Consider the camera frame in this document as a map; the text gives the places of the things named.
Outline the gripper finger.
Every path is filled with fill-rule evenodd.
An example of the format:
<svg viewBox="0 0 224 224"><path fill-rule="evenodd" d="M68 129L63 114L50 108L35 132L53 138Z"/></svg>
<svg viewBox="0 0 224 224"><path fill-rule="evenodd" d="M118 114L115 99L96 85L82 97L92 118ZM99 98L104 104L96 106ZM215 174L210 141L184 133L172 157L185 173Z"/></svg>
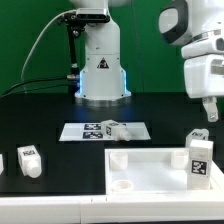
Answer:
<svg viewBox="0 0 224 224"><path fill-rule="evenodd" d="M205 97L202 99L203 107L207 113L209 122L216 122L218 120L217 98Z"/></svg>

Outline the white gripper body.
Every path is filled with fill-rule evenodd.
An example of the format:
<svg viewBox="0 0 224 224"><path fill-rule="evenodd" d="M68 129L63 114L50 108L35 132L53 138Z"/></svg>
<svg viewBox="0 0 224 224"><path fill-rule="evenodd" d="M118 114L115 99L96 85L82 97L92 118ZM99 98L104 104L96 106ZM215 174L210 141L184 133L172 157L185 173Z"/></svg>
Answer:
<svg viewBox="0 0 224 224"><path fill-rule="evenodd" d="M181 54L190 98L224 96L224 38L193 42Z"/></svg>

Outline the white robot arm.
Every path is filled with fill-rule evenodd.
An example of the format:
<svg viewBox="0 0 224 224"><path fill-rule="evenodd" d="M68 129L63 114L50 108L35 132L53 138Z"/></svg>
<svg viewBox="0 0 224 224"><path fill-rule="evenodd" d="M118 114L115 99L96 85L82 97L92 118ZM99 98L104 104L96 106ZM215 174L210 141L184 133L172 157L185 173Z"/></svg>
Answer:
<svg viewBox="0 0 224 224"><path fill-rule="evenodd" d="M127 98L126 72L120 65L120 29L109 8L131 0L69 0L76 6L75 34L86 34L85 66L75 97L93 105ZM185 88L200 98L208 120L218 120L217 99L224 97L224 0L171 0L158 19L169 45L181 48Z"/></svg>

